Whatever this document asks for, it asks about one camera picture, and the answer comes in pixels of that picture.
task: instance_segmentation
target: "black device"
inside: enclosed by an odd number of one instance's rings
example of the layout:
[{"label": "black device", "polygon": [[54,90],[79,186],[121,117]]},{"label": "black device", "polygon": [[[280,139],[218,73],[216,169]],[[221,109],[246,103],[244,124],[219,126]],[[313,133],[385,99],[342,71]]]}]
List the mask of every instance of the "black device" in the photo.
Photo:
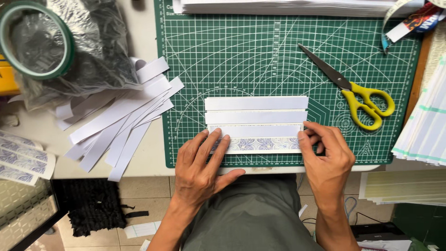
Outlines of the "black device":
[{"label": "black device", "polygon": [[393,222],[350,226],[356,241],[390,241],[410,239]]}]

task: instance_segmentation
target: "blue patterned paper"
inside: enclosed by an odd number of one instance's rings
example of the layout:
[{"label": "blue patterned paper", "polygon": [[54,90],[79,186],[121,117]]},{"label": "blue patterned paper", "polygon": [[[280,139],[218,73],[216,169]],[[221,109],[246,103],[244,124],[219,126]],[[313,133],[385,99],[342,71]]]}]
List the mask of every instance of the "blue patterned paper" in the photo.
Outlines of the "blue patterned paper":
[{"label": "blue patterned paper", "polygon": [[4,138],[0,138],[0,147],[5,148],[7,150],[11,150],[28,157],[33,157],[41,161],[48,161],[48,154],[40,151],[36,148],[26,147],[25,145],[19,145],[15,142],[9,141]]},{"label": "blue patterned paper", "polygon": [[0,148],[0,161],[36,173],[45,173],[46,163]]},{"label": "blue patterned paper", "polygon": [[[220,144],[218,140],[212,151]],[[299,150],[297,137],[284,138],[231,138],[229,151],[272,151],[272,150]]]},{"label": "blue patterned paper", "polygon": [[0,165],[0,178],[32,184],[34,176],[27,172]]},{"label": "blue patterned paper", "polygon": [[0,130],[0,137],[3,137],[5,139],[9,139],[9,140],[14,141],[14,142],[19,142],[19,143],[22,143],[22,144],[25,144],[25,145],[28,145],[28,146],[37,147],[36,144],[34,143],[34,141],[32,141],[32,140],[27,139],[27,138],[23,138],[23,137],[20,137],[20,136],[17,136],[17,135],[9,134],[9,133],[7,133],[5,131],[1,131]]}]

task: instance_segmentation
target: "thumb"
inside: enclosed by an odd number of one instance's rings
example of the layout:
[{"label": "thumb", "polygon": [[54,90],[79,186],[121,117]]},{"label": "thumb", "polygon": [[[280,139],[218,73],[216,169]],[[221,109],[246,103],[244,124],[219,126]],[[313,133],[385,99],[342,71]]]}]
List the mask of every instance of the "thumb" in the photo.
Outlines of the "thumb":
[{"label": "thumb", "polygon": [[317,157],[313,152],[313,146],[311,145],[308,135],[303,131],[299,131],[297,133],[297,137],[299,138],[299,148],[301,149],[304,161],[311,162],[312,160],[316,159]]},{"label": "thumb", "polygon": [[223,190],[223,188],[227,187],[229,184],[234,182],[237,178],[239,178],[245,173],[246,171],[243,169],[235,169],[225,175],[217,176],[217,178],[215,179],[214,193],[220,192],[221,190]]}]

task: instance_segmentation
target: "blue cable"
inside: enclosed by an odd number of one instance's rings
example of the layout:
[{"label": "blue cable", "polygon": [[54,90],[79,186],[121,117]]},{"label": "blue cable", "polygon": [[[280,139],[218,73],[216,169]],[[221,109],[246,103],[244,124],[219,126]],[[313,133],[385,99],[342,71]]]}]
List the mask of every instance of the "blue cable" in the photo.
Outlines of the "blue cable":
[{"label": "blue cable", "polygon": [[[353,199],[355,201],[355,204],[352,206],[350,211],[347,212],[347,201],[348,201],[348,199]],[[344,201],[344,210],[345,210],[345,214],[347,215],[347,220],[349,220],[350,214],[353,212],[353,209],[355,209],[357,204],[358,204],[358,201],[355,198],[353,198],[353,197],[347,197],[345,199],[345,201]]]}]

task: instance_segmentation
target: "scissor blade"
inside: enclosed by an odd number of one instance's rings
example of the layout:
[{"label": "scissor blade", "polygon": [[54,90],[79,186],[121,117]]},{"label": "scissor blade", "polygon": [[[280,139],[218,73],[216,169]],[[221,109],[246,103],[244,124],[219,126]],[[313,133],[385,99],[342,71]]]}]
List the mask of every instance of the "scissor blade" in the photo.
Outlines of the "scissor blade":
[{"label": "scissor blade", "polygon": [[337,70],[335,70],[333,67],[331,67],[329,64],[324,62],[322,59],[320,59],[318,56],[314,55],[311,51],[309,51],[305,46],[302,44],[298,44],[300,48],[308,55],[308,57],[313,60],[314,64],[316,64],[319,69],[321,69],[327,77],[333,81],[337,86],[340,88],[350,91],[351,90],[351,84],[350,82],[344,78],[344,76]]}]

